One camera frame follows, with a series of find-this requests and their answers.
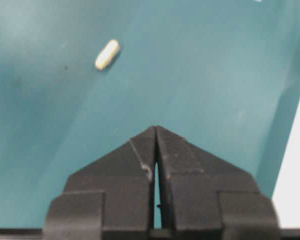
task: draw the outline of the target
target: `capsule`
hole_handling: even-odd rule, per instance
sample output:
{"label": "capsule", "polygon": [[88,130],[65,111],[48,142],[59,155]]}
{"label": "capsule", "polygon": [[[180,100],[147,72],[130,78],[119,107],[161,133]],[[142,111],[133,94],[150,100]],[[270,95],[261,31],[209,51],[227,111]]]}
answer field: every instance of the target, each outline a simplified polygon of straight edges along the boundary
{"label": "capsule", "polygon": [[119,53],[120,45],[117,40],[110,40],[95,59],[95,67],[99,71],[105,69]]}

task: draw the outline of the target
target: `teal table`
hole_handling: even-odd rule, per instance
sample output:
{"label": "teal table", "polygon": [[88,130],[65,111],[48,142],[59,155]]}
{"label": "teal table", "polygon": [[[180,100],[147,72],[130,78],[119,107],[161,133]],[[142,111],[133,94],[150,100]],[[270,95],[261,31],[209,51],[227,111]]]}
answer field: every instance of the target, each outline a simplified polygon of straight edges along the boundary
{"label": "teal table", "polygon": [[0,227],[42,227],[69,174],[150,125],[271,196],[299,97],[300,0],[0,0]]}

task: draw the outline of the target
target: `teal surface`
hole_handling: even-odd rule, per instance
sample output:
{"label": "teal surface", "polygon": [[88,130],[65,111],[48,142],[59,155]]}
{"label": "teal surface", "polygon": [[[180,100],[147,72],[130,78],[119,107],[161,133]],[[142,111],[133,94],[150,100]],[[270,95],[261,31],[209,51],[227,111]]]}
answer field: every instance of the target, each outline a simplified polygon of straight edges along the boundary
{"label": "teal surface", "polygon": [[42,227],[69,174],[150,125],[271,196],[299,97],[300,0],[0,0],[0,227]]}

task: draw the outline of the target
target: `white wall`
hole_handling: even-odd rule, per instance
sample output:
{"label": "white wall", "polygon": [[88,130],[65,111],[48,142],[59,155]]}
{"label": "white wall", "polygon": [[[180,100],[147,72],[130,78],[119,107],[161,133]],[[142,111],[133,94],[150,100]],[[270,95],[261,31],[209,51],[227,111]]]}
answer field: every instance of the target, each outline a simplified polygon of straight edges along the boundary
{"label": "white wall", "polygon": [[300,228],[300,101],[272,200],[281,228]]}

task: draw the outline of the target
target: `white capsule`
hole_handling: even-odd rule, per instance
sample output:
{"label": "white capsule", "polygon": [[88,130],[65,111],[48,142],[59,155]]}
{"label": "white capsule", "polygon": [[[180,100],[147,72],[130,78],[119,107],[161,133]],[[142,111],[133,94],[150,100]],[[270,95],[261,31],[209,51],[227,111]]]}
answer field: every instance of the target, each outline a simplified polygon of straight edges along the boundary
{"label": "white capsule", "polygon": [[120,46],[117,40],[110,40],[99,53],[95,59],[95,67],[99,71],[105,69],[113,60],[113,58],[119,53]]}

